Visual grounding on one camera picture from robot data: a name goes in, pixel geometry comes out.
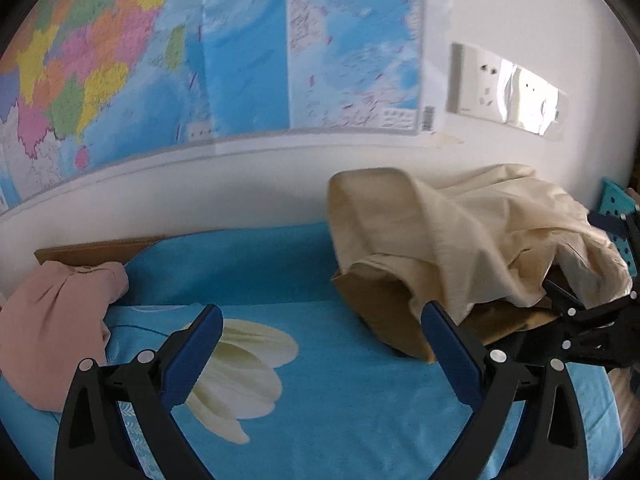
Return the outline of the colourful wall map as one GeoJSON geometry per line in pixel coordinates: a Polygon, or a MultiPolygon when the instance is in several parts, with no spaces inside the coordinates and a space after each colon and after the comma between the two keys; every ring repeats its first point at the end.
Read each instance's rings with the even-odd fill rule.
{"type": "Polygon", "coordinates": [[[1,0],[1,207],[128,160],[410,144],[442,121],[450,0],[1,0]]]}

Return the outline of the white wall socket panel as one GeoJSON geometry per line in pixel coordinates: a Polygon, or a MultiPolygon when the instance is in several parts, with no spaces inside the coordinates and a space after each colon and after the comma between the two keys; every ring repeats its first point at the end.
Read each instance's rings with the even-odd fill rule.
{"type": "Polygon", "coordinates": [[[559,141],[568,96],[494,52],[455,42],[451,45],[447,110],[559,141]]]}

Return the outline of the wooden bed headboard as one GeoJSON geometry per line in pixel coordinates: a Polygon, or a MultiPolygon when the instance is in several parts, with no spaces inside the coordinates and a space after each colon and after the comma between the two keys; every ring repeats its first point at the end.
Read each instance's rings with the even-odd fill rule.
{"type": "Polygon", "coordinates": [[[40,264],[46,261],[57,261],[66,266],[99,266],[106,262],[125,264],[163,239],[163,236],[135,237],[41,248],[34,252],[34,256],[40,264]]]}

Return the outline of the teal plastic basket rack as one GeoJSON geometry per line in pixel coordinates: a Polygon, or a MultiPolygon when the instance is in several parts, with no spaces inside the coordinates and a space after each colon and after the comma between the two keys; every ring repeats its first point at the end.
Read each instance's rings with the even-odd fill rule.
{"type": "Polygon", "coordinates": [[[639,205],[614,181],[604,178],[598,213],[612,218],[610,239],[627,263],[632,278],[639,276],[639,205]]]}

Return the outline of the pink pillow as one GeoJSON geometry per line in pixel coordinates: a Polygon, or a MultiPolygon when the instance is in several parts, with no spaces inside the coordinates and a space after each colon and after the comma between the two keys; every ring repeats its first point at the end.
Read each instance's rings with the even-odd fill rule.
{"type": "Polygon", "coordinates": [[[106,363],[108,307],[129,282],[119,262],[43,263],[1,308],[1,374],[40,411],[63,411],[80,361],[106,363]]]}

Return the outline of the cream beige coat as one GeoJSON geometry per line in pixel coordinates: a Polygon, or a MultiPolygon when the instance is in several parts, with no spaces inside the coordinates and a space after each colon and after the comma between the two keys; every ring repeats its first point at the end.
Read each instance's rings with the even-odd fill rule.
{"type": "Polygon", "coordinates": [[[341,275],[401,284],[412,314],[431,300],[456,322],[492,300],[533,307],[552,266],[587,308],[631,290],[625,261],[587,208],[527,166],[448,188],[395,168],[344,171],[330,180],[328,219],[341,275]]]}

